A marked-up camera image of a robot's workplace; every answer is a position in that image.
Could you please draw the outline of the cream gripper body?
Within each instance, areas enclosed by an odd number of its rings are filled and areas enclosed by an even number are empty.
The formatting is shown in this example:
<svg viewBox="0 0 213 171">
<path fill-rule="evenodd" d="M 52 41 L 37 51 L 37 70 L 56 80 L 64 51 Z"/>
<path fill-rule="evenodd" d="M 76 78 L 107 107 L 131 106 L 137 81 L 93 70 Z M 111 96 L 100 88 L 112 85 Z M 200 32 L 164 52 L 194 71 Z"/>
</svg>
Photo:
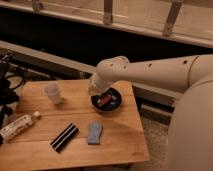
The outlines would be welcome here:
<svg viewBox="0 0 213 171">
<path fill-rule="evenodd" d="M 101 95 L 104 92 L 106 92 L 110 86 L 111 86 L 110 81 L 106 81 L 106 80 L 102 79 L 101 77 L 99 77 L 96 73 L 94 73 L 89 78 L 87 92 L 91 96 Z"/>
</svg>

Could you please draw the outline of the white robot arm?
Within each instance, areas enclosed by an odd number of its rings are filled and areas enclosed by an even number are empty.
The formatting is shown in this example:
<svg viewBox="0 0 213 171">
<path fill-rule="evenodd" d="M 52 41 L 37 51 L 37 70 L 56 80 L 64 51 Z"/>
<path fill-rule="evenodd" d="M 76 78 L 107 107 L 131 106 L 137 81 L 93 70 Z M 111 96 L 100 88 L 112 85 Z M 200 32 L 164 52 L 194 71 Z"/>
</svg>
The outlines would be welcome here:
<svg viewBox="0 0 213 171">
<path fill-rule="evenodd" d="M 213 54 L 131 63 L 118 56 L 98 63 L 88 93 L 125 80 L 180 92 L 169 127 L 165 171 L 213 171 Z"/>
</svg>

